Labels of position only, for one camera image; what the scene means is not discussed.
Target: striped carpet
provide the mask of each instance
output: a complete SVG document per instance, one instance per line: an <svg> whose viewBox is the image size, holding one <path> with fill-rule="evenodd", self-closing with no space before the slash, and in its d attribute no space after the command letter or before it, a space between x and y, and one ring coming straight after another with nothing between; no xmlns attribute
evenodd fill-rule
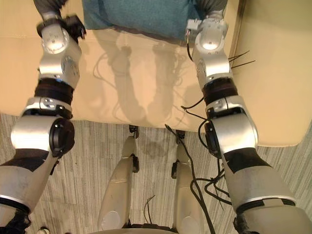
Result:
<svg viewBox="0 0 312 234"><path fill-rule="evenodd" d="M17 118L2 114L0 117L0 163L4 163L14 154L10 131ZM42 225L47 226L51 234L97 231L105 187L120 159L123 142L129 135L128 125L74 121L74 126L75 146L62 158L49 178L31 214L32 225L28 233L35 234ZM170 175L176 153L175 137L166 129L142 127L139 131L137 156L140 171L133 176L131 222L144 223L144 203L156 195L150 202L152 221L172 226L175 180ZM187 133L185 141L194 159L196 176L215 176L216 159L200 145L196 133ZM312 127L297 146L259 147L258 153L279 171L298 200L297 205L312 219ZM226 188L224 181L219 185ZM237 233L232 225L234 212L231 206L221 207L214 198L206 194L204 197L216 233Z"/></svg>

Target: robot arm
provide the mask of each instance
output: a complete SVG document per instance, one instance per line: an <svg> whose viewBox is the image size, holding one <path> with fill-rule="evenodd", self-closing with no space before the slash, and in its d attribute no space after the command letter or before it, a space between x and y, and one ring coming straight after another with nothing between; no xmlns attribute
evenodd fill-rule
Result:
<svg viewBox="0 0 312 234"><path fill-rule="evenodd" d="M74 145L69 119L79 80L78 37L83 38L86 31L77 16L61 19L59 9L65 1L50 8L38 2L44 22L37 30L44 52L35 95L28 99L11 133L15 155L0 165L0 233L24 233L49 175Z"/></svg>
<svg viewBox="0 0 312 234"><path fill-rule="evenodd" d="M189 20L186 34L195 38L193 61L206 102L206 140L210 153L222 159L225 179L237 214L240 234L312 233L304 211L278 172L256 152L258 135L233 82L223 46L227 24L222 11Z"/></svg>

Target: teal pillow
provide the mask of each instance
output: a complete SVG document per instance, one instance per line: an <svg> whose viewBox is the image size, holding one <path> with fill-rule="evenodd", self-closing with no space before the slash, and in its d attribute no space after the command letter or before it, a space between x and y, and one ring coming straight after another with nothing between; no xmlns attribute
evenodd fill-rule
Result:
<svg viewBox="0 0 312 234"><path fill-rule="evenodd" d="M184 40L188 19L202 19L195 0L83 0L87 29L111 26Z"/></svg>

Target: black joint cover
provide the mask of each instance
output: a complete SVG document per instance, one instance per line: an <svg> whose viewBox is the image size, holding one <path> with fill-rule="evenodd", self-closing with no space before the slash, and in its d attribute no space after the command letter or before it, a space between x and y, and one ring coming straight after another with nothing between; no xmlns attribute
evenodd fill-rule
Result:
<svg viewBox="0 0 312 234"><path fill-rule="evenodd" d="M53 157L62 157L72 149L75 143L75 129L71 121L59 118L50 130L50 148Z"/></svg>
<svg viewBox="0 0 312 234"><path fill-rule="evenodd" d="M255 148L243 148L232 150L224 154L225 160L233 173L242 169L255 166L268 166L270 165L259 157Z"/></svg>
<svg viewBox="0 0 312 234"><path fill-rule="evenodd" d="M16 166L33 172L47 159L49 152L40 149L16 149L14 157L2 166Z"/></svg>

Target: beige cushion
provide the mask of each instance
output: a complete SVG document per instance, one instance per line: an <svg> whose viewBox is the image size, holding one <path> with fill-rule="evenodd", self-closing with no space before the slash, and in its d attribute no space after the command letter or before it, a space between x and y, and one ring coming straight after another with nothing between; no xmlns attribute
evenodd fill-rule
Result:
<svg viewBox="0 0 312 234"><path fill-rule="evenodd" d="M238 0L229 0L227 54L232 46L237 8ZM81 1L68 1L62 13L76 13L83 19ZM3 113L19 115L34 93L38 78L36 68L42 55L36 32L40 20L32 0L0 0L0 111ZM256 18L254 27L246 20L243 22L238 51L250 49L252 52L242 61L257 59L257 63L237 68L234 80L258 127L259 143L294 145L303 137L311 119L308 106L311 71L299 69L306 64L293 63L294 59L286 58L285 53L293 55L296 51L304 55L311 48L303 43L306 51L280 46L270 53L271 38L257 40L250 37L249 31L262 35L261 30L266 30L266 34L270 34L269 29L277 30L275 39L281 45L286 43L283 35L289 30L277 26L261 27L261 22L262 19ZM307 31L289 34L293 39L311 39ZM88 31L86 40L79 45L83 55L72 105L74 119L161 128L167 123L172 128L197 131L201 120L180 109L181 105L191 105L202 97L195 67L189 61L185 47L112 29ZM202 103L193 111L205 116L204 109Z"/></svg>

